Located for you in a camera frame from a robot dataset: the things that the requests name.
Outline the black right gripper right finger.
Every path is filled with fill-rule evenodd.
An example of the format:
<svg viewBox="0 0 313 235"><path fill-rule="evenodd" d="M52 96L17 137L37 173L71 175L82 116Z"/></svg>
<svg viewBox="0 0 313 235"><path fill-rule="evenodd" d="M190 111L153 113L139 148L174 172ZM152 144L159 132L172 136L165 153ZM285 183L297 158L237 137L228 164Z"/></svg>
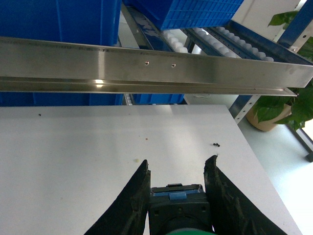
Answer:
<svg viewBox="0 0 313 235"><path fill-rule="evenodd" d="M218 156L205 161L205 193L212 225L219 235L284 235L217 167Z"/></svg>

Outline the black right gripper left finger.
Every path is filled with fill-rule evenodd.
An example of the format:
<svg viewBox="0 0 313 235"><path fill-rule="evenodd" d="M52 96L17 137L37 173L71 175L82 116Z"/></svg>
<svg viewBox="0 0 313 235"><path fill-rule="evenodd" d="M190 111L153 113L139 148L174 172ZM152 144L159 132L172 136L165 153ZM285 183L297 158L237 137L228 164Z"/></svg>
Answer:
<svg viewBox="0 0 313 235"><path fill-rule="evenodd" d="M87 235L142 235L149 207L151 172L144 160L120 194L85 232Z"/></svg>

